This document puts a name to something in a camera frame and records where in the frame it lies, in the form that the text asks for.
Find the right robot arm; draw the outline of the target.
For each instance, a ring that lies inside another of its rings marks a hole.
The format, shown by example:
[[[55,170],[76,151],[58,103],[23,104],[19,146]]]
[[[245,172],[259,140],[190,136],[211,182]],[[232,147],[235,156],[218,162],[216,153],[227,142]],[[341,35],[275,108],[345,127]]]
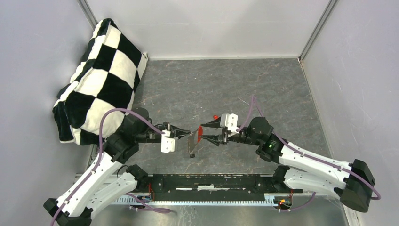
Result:
[[[199,135],[199,138],[219,146],[228,142],[255,145],[255,153],[264,161],[278,164],[272,178],[277,192],[288,188],[327,194],[346,207],[366,213],[375,191],[375,177],[362,160],[353,162],[331,159],[307,151],[279,137],[265,117],[255,117],[248,126],[237,125],[235,114],[223,114],[202,126],[221,129],[220,135]]]

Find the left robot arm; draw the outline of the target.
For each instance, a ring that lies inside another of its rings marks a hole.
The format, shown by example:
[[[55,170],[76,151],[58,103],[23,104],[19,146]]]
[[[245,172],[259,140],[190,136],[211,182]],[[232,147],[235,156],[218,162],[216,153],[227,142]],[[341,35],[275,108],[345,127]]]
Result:
[[[126,116],[116,132],[104,139],[105,120],[114,112],[126,113]],[[129,166],[106,187],[101,186],[138,152],[140,143],[160,143],[161,152],[169,153],[175,150],[176,140],[190,133],[168,122],[153,125],[144,108],[107,111],[100,121],[99,150],[93,163],[63,195],[45,201],[44,208],[52,217],[50,225],[88,226],[103,209],[121,196],[133,190],[144,191],[148,186],[148,174],[137,165]]]

